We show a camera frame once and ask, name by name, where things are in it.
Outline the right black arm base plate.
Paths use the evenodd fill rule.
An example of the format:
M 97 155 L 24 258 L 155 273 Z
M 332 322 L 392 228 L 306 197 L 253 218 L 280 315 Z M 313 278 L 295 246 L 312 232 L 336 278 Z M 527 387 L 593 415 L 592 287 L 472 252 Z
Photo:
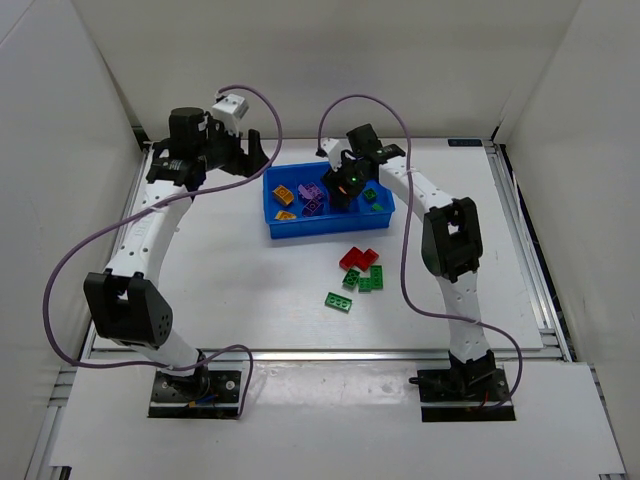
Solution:
M 416 386 L 423 423 L 512 422 L 515 409 L 507 396 L 510 392 L 503 369 L 461 393 L 454 388 L 450 371 L 418 370 L 408 382 Z

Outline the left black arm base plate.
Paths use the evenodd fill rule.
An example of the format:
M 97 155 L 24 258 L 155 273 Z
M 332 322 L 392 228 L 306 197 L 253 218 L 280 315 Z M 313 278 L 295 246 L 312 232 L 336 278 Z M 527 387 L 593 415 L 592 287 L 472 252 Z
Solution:
M 243 372 L 239 367 L 199 367 L 190 377 L 157 372 L 147 417 L 151 419 L 236 420 L 241 407 Z

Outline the purple lego brick studs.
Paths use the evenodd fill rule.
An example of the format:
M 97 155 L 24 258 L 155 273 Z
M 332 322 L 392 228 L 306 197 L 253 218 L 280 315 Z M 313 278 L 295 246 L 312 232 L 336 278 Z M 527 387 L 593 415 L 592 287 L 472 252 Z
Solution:
M 305 218 L 311 218 L 322 215 L 323 211 L 324 203 L 322 201 L 312 199 L 304 205 L 301 215 Z

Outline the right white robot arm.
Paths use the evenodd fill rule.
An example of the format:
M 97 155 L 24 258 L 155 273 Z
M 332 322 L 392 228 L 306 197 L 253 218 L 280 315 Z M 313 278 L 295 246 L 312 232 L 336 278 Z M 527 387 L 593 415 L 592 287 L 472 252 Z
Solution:
M 322 183 L 332 205 L 349 206 L 375 181 L 406 204 L 410 219 L 421 221 L 421 258 L 443 297 L 445 312 L 438 317 L 449 325 L 450 367 L 443 387 L 460 398 L 484 388 L 496 365 L 477 295 L 483 245 L 475 202 L 436 187 L 411 167 L 409 152 L 382 144 L 370 124 L 348 132 L 346 141 L 320 139 L 316 155 L 329 162 Z

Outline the yellow lego brick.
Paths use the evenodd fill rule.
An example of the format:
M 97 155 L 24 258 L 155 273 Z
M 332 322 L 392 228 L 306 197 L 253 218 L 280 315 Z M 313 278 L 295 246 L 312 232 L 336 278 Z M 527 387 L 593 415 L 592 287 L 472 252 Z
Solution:
M 278 221 L 287 221 L 287 220 L 294 220 L 296 219 L 297 216 L 291 212 L 285 211 L 285 210 L 280 210 L 276 215 L 275 215 L 275 219 Z
M 295 196 L 291 190 L 286 188 L 284 185 L 277 186 L 273 191 L 272 195 L 276 202 L 278 202 L 283 207 L 289 207 L 293 204 L 295 200 Z

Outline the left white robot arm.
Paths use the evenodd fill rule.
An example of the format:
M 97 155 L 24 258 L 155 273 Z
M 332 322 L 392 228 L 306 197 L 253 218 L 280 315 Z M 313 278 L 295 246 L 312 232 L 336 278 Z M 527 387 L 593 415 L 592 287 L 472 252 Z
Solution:
M 161 267 L 208 172 L 221 169 L 248 178 L 267 163 L 257 131 L 241 145 L 240 122 L 247 110 L 237 95 L 220 98 L 209 111 L 172 110 L 168 138 L 150 149 L 140 218 L 127 228 L 104 271 L 84 281 L 97 334 L 143 354 L 171 377 L 195 376 L 202 355 L 173 328 L 172 308 L 158 287 Z

